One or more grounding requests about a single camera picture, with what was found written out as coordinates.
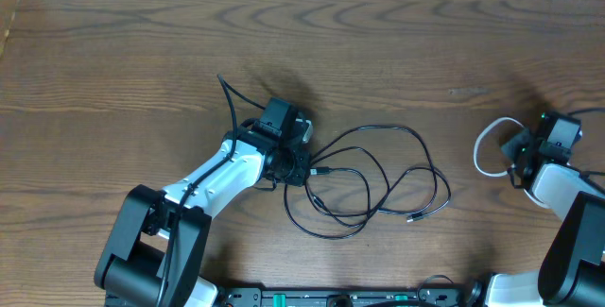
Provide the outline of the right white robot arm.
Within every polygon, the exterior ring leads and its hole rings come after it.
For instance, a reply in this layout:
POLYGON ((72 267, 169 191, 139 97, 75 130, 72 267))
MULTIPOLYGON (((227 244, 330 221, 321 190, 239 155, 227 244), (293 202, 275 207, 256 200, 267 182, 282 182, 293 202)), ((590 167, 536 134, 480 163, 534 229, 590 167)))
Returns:
POLYGON ((562 224, 538 270, 495 274, 485 306, 602 306, 604 304, 604 188, 592 171, 568 163, 579 128, 537 134, 524 128, 502 146, 513 164, 505 174, 520 179, 538 206, 562 224))

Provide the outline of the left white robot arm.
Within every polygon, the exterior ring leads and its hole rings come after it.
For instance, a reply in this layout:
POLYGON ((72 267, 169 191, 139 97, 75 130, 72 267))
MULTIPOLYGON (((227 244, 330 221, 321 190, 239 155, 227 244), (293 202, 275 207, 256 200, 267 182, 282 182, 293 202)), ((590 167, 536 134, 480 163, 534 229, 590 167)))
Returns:
POLYGON ((199 275, 214 218, 260 179, 300 186, 309 174, 312 134, 290 139, 260 128, 228 132, 218 152, 180 181, 126 196, 94 273, 94 283, 133 306, 211 306, 217 287, 199 275))

